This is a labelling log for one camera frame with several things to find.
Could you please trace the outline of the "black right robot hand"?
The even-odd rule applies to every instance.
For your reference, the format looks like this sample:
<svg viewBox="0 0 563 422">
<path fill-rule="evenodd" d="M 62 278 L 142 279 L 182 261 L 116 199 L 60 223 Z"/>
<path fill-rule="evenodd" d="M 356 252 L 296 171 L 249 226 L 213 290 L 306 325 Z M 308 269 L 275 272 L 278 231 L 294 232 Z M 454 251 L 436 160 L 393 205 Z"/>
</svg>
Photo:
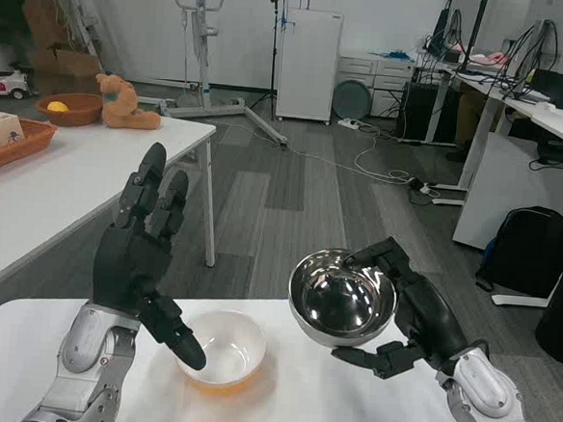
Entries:
<svg viewBox="0 0 563 422">
<path fill-rule="evenodd" d="M 392 282 L 398 299 L 395 325 L 408 342 L 391 341 L 375 354 L 353 347 L 337 347 L 332 356 L 371 370 L 382 380 L 410 371 L 423 359 L 436 371 L 449 376 L 457 355 L 469 347 L 462 327 L 437 287 L 427 277 L 412 270 L 410 257 L 392 238 L 351 253 L 345 265 L 378 268 Z"/>
</svg>

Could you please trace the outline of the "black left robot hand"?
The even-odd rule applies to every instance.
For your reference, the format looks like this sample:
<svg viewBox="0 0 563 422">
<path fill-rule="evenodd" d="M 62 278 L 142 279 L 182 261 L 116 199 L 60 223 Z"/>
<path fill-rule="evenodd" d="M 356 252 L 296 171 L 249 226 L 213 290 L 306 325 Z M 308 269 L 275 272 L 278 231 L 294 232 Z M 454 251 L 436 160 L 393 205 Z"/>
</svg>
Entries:
<svg viewBox="0 0 563 422">
<path fill-rule="evenodd" d="M 167 153 L 153 144 L 129 175 L 120 211 L 100 239 L 93 265 L 93 302 L 137 318 L 153 338 L 194 370 L 205 352 L 181 319 L 182 309 L 157 286 L 173 261 L 172 241 L 182 227 L 189 179 L 177 171 L 159 193 Z"/>
</svg>

